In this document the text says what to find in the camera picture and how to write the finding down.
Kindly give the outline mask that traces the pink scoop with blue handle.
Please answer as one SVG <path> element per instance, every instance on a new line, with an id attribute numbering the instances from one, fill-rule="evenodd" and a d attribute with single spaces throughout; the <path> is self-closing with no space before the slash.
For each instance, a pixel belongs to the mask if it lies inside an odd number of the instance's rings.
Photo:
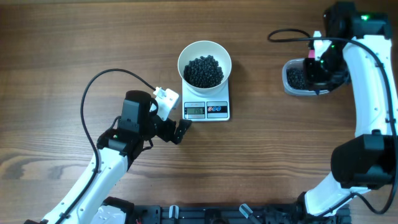
<path id="1" fill-rule="evenodd" d="M 308 58 L 315 58 L 315 51 L 314 50 L 309 50 Z"/>

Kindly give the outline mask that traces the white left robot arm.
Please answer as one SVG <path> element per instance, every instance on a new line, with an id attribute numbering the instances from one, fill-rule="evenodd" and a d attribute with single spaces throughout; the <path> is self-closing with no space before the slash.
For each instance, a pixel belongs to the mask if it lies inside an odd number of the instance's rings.
<path id="1" fill-rule="evenodd" d="M 99 138 L 88 167 L 62 201 L 41 223 L 90 223 L 113 186 L 157 136 L 179 144 L 191 121 L 169 119 L 180 103 L 178 93 L 157 87 L 152 95 L 139 90 L 126 93 L 121 115 Z"/>

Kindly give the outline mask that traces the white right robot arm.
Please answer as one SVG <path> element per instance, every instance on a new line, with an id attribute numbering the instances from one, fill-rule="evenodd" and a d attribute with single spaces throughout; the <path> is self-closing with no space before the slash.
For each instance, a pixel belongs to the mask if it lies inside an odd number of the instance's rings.
<path id="1" fill-rule="evenodd" d="M 309 90 L 353 87 L 356 108 L 354 139 L 331 156 L 331 172 L 303 196 L 306 216 L 333 216 L 354 198 L 385 185 L 397 193 L 397 92 L 391 68 L 392 31 L 388 16 L 359 12 L 353 2 L 336 2 L 323 15 L 325 34 L 310 38 L 313 56 L 302 62 Z"/>

